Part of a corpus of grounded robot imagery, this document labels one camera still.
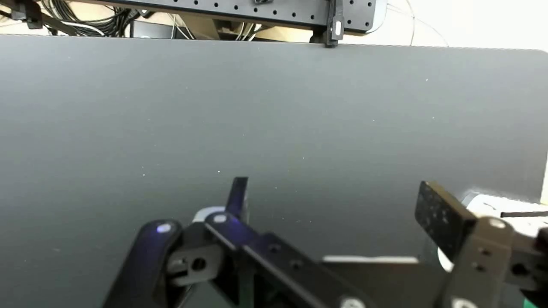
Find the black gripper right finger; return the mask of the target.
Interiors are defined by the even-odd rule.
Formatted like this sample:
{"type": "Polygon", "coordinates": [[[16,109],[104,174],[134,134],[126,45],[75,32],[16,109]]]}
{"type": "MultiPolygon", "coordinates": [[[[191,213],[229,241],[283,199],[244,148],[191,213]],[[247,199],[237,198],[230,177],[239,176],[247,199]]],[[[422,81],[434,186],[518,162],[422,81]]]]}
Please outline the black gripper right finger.
{"type": "Polygon", "coordinates": [[[494,215],[475,215],[439,182],[420,181],[414,218],[451,261],[438,308],[498,308],[504,285],[548,308],[548,232],[518,232],[494,215]]]}

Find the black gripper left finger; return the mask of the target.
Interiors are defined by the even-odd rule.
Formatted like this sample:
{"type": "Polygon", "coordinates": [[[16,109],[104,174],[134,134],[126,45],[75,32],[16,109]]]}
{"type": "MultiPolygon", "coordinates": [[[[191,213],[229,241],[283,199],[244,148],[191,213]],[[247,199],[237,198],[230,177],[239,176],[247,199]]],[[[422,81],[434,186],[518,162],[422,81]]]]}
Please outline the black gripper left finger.
{"type": "Polygon", "coordinates": [[[143,223],[102,308],[184,308],[201,283],[230,308],[366,308],[366,295],[244,218],[247,179],[230,182],[224,206],[181,225],[143,223]]]}

